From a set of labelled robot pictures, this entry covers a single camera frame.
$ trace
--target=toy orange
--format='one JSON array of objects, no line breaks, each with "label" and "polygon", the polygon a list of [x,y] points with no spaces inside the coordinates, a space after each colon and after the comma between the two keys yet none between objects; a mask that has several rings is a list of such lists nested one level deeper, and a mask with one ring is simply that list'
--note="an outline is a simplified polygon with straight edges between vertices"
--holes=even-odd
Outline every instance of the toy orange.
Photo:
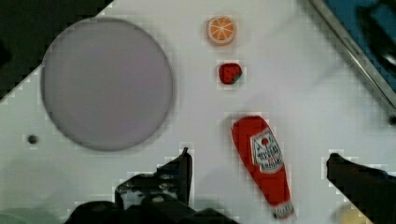
[{"label": "toy orange", "polygon": [[236,27],[231,18],[219,16],[211,19],[207,24],[207,35],[215,45],[228,45],[233,42]]}]

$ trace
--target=gray plate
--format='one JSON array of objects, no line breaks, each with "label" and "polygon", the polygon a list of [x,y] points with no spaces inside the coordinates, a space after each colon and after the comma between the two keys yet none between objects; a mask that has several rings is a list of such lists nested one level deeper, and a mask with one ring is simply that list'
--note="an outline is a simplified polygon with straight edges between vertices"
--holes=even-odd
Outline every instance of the gray plate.
[{"label": "gray plate", "polygon": [[172,103],[172,72],[165,54],[127,21],[74,24],[51,44],[42,71],[42,97],[50,118],[84,147],[132,147],[161,126]]}]

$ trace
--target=white surface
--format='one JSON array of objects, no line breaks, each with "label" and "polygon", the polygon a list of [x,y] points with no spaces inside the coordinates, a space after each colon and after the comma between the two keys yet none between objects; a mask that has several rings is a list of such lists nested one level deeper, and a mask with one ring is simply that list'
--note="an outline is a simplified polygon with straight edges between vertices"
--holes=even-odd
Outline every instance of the white surface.
[{"label": "white surface", "polygon": [[[296,223],[332,223],[344,202],[326,179],[324,164],[334,150],[396,171],[396,131],[386,113],[294,1],[120,0],[105,14],[141,25],[162,44],[177,83],[171,116],[134,149],[77,147],[47,118],[34,71],[0,104],[1,209],[41,206],[67,217],[83,202],[112,201],[122,180],[153,172],[191,146],[192,207],[218,208],[241,224],[276,223],[233,147],[230,128],[240,112],[261,113],[274,131]],[[239,22],[230,48],[203,39],[202,24],[217,14]],[[246,68],[232,90],[217,82],[221,60]],[[36,147],[24,140],[30,133],[40,139]]]}]

